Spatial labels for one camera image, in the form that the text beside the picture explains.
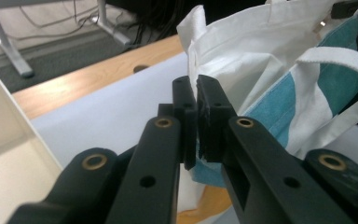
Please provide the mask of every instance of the bag handle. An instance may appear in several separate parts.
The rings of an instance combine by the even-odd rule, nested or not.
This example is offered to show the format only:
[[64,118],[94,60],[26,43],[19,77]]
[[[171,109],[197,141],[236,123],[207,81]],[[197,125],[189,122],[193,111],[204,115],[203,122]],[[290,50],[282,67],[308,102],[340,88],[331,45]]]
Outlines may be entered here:
[[[332,63],[358,72],[358,51],[331,47],[312,48],[301,55],[297,62],[299,65],[303,63]],[[356,123],[358,123],[358,101],[313,133],[296,155],[303,158],[310,149],[325,147]]]

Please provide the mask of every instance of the white fabric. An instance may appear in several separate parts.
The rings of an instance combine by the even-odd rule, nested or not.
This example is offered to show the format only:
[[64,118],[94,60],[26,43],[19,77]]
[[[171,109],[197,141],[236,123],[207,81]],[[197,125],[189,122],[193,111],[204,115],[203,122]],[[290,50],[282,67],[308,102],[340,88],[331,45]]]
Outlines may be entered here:
[[[306,68],[310,66],[310,63],[313,64],[311,66],[317,66],[319,63],[333,63],[349,67],[350,69],[358,72],[358,52],[352,49],[329,47],[312,48],[301,55],[297,62],[299,66]],[[356,123],[358,123],[358,102],[356,102],[341,114],[335,116],[319,131],[309,137],[307,142],[297,153],[297,156],[304,157],[305,154],[311,149],[325,147]]]
[[290,123],[286,150],[294,154],[333,114],[324,93],[317,85],[320,75],[318,63],[296,64],[290,72],[295,82],[296,113]]
[[336,1],[273,2],[208,26],[199,6],[177,26],[195,93],[199,74],[215,77],[242,114],[298,56],[318,43],[313,30]]

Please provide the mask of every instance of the wooden surface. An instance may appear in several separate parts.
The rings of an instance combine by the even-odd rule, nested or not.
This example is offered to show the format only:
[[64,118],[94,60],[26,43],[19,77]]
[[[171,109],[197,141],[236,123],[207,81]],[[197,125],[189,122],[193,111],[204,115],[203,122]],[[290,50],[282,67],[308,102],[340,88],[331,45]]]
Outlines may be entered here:
[[29,119],[133,74],[137,65],[154,65],[183,52],[177,35],[79,69],[13,94]]

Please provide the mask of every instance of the metal table leg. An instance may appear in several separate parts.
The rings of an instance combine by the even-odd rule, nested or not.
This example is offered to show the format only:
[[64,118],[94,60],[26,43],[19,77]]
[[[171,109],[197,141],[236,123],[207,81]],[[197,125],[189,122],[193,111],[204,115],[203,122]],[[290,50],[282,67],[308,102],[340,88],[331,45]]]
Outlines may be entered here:
[[98,0],[98,11],[100,17],[98,19],[98,26],[104,29],[108,34],[110,34],[116,41],[118,41],[122,45],[129,45],[131,43],[130,39],[123,35],[120,31],[115,30],[115,28],[111,27],[107,22],[105,4],[105,0]]
[[0,23],[0,46],[5,52],[11,63],[22,77],[31,77],[34,75],[34,71],[28,65],[28,63],[22,58],[19,51],[14,48],[12,43],[8,40],[7,35]]

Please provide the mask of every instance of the floor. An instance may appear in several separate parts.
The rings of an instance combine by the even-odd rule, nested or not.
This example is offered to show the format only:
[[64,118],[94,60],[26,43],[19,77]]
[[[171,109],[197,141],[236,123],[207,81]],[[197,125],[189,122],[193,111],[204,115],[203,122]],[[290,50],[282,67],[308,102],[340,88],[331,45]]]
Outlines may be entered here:
[[[113,24],[131,23],[134,15],[120,8],[107,6],[107,18]],[[11,7],[0,9],[0,22],[4,30],[11,36],[11,41],[17,49],[27,49],[43,45],[57,39],[80,35],[100,29],[89,17],[96,16],[96,0],[67,0],[58,3]],[[67,19],[50,26],[40,26],[55,21]],[[79,23],[87,20],[82,28]]]

